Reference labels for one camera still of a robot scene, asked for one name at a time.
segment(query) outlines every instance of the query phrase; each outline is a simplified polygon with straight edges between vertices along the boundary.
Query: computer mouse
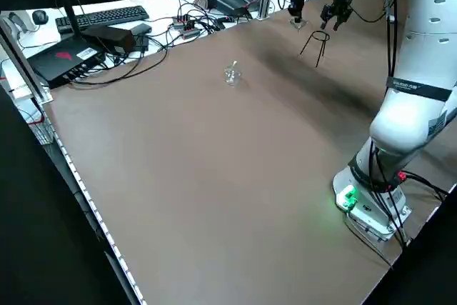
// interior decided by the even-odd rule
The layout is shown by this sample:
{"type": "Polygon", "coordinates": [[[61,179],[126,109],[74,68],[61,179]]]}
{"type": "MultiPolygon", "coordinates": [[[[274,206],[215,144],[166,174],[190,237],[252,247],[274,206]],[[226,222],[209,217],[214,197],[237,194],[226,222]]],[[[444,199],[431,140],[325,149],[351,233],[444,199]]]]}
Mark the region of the computer mouse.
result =
{"type": "Polygon", "coordinates": [[[31,18],[34,20],[35,25],[46,24],[49,20],[48,15],[43,10],[36,10],[31,14],[31,18]]]}

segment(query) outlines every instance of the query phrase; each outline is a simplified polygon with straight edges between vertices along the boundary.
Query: label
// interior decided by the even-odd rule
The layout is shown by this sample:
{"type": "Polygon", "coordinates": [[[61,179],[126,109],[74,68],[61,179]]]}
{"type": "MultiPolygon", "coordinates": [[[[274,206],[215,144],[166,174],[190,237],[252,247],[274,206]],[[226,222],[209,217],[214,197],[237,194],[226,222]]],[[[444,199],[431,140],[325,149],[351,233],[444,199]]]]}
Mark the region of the label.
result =
{"type": "MultiPolygon", "coordinates": [[[[402,193],[397,189],[392,193],[393,202],[397,204],[401,199],[402,193]]],[[[387,198],[388,207],[393,207],[391,197],[387,198]]]]}
{"type": "Polygon", "coordinates": [[[92,57],[95,54],[97,54],[97,50],[93,50],[92,48],[87,48],[87,49],[84,49],[81,53],[76,54],[76,56],[79,57],[81,60],[85,61],[89,57],[92,57]]]}
{"type": "Polygon", "coordinates": [[[444,125],[446,124],[446,114],[447,111],[443,112],[443,114],[441,114],[437,119],[432,119],[431,121],[428,121],[427,137],[435,135],[444,128],[444,125]]]}

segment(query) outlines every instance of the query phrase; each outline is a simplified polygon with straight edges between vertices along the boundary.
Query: led strip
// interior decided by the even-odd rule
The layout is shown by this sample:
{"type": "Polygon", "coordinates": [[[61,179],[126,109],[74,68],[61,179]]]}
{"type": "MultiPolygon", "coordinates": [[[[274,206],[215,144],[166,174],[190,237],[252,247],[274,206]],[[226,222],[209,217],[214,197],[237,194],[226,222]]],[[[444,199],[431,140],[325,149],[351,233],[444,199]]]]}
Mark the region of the led strip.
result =
{"type": "Polygon", "coordinates": [[[94,214],[96,220],[98,221],[99,226],[103,230],[103,233],[105,234],[105,237],[109,242],[109,245],[113,249],[114,255],[116,255],[116,258],[117,258],[119,264],[121,265],[122,270],[124,271],[127,279],[129,280],[131,288],[135,291],[136,297],[140,301],[140,304],[147,305],[146,300],[144,300],[143,294],[140,291],[140,288],[136,284],[133,275],[129,271],[129,268],[127,266],[127,263],[125,262],[123,255],[121,254],[121,252],[119,251],[119,248],[117,247],[116,243],[114,242],[113,236],[109,233],[108,227],[106,226],[103,218],[101,217],[100,211],[97,209],[97,207],[94,203],[94,200],[92,200],[91,195],[87,191],[86,185],[84,184],[81,176],[79,175],[78,171],[76,170],[76,167],[75,167],[73,161],[71,160],[70,154],[65,149],[64,144],[60,140],[59,135],[57,134],[54,126],[52,125],[51,120],[49,119],[47,113],[43,109],[42,109],[42,111],[43,111],[43,114],[44,114],[46,120],[48,121],[49,126],[51,127],[51,130],[54,134],[54,138],[57,141],[57,144],[59,145],[59,148],[60,148],[62,154],[64,155],[66,163],[68,164],[68,166],[71,170],[71,173],[73,174],[76,182],[79,185],[79,188],[81,189],[81,193],[86,197],[86,200],[89,203],[89,206],[91,207],[92,213],[94,214]]]}

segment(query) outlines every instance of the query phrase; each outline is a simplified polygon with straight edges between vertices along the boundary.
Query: keyboard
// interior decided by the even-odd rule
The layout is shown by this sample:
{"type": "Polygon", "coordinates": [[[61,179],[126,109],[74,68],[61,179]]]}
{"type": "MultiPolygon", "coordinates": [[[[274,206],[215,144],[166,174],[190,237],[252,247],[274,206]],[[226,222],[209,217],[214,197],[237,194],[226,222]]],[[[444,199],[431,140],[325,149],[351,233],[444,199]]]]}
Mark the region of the keyboard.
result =
{"type": "MultiPolygon", "coordinates": [[[[83,30],[90,25],[114,25],[149,18],[148,13],[142,6],[123,7],[121,9],[94,12],[86,15],[80,14],[76,16],[79,28],[83,30]]],[[[72,32],[68,17],[57,18],[56,25],[60,34],[72,32]]]]}

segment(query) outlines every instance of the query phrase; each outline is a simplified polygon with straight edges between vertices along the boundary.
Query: desk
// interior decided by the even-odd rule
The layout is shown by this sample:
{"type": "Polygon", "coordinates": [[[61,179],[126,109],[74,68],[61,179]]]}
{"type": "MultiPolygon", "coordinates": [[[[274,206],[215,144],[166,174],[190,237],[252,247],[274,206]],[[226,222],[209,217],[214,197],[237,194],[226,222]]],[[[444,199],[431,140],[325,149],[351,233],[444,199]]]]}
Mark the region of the desk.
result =
{"type": "MultiPolygon", "coordinates": [[[[142,77],[53,91],[46,113],[149,304],[358,304],[385,273],[331,189],[382,100],[385,24],[352,16],[315,69],[318,44],[297,54],[329,1],[305,5],[299,34],[283,11],[178,46],[142,77]],[[224,83],[233,60],[236,88],[224,83]]],[[[374,15],[382,3],[354,6],[374,15]]],[[[450,188],[455,134],[411,170],[450,188]]],[[[415,236],[436,202],[414,184],[404,191],[415,236]]],[[[399,247],[383,250],[393,259],[399,247]]]]}
{"type": "MultiPolygon", "coordinates": [[[[272,3],[272,12],[273,11],[278,11],[279,5],[277,0],[271,0],[272,3]]],[[[164,17],[170,17],[170,16],[175,16],[177,15],[177,11],[179,8],[180,1],[179,0],[125,0],[125,1],[114,1],[111,3],[104,3],[104,4],[93,4],[93,5],[84,5],[84,12],[87,14],[91,12],[97,12],[97,11],[103,11],[103,10],[108,10],[108,9],[117,9],[121,7],[127,7],[127,6],[136,6],[136,5],[141,5],[145,8],[145,10],[148,12],[150,19],[149,20],[155,20],[155,19],[160,19],[164,17]]],[[[192,9],[192,6],[187,6],[186,8],[183,8],[184,11],[188,11],[192,9]]],[[[21,40],[22,46],[39,46],[48,42],[58,42],[60,41],[60,35],[57,32],[57,28],[55,25],[55,19],[64,16],[64,13],[61,10],[58,9],[45,9],[46,13],[49,16],[49,21],[47,24],[41,26],[41,28],[36,32],[36,33],[28,33],[24,35],[23,39],[21,40]]],[[[76,15],[82,14],[81,8],[79,6],[74,7],[74,11],[76,15]]],[[[215,17],[219,17],[220,14],[217,13],[217,11],[212,11],[212,15],[215,17]]],[[[257,13],[252,12],[253,18],[256,18],[257,13]]],[[[136,25],[140,24],[141,21],[132,21],[129,23],[124,23],[124,24],[119,24],[115,25],[115,27],[119,27],[122,29],[131,29],[135,27],[136,25]]],[[[152,32],[151,35],[157,35],[160,33],[165,32],[167,30],[169,24],[172,23],[171,19],[164,19],[160,21],[155,21],[154,23],[149,23],[149,25],[152,27],[152,32]]],[[[234,24],[226,24],[226,27],[231,27],[236,25],[234,24]]],[[[169,35],[169,41],[171,41],[173,38],[176,38],[179,33],[177,31],[171,30],[170,32],[171,37],[169,35]]],[[[165,35],[160,35],[160,36],[155,36],[155,39],[160,41],[162,44],[166,43],[166,37],[165,35]]],[[[182,44],[185,42],[183,39],[177,39],[174,43],[175,44],[182,44]]],[[[45,45],[45,46],[40,46],[37,48],[31,48],[31,49],[25,49],[24,50],[24,55],[26,57],[33,56],[34,54],[37,54],[39,51],[44,50],[45,48],[49,47],[50,45],[45,45]]],[[[146,55],[153,54],[156,52],[158,49],[157,46],[154,44],[150,44],[149,51],[146,52],[146,55]]],[[[138,57],[139,53],[133,53],[131,57],[138,57]]],[[[11,89],[18,89],[18,91],[14,92],[14,96],[19,99],[19,98],[26,98],[30,95],[30,91],[27,88],[24,88],[25,83],[22,80],[20,74],[17,72],[17,70],[14,68],[13,64],[10,61],[5,61],[3,63],[3,67],[5,70],[6,77],[8,79],[8,82],[10,84],[11,89]]]]}

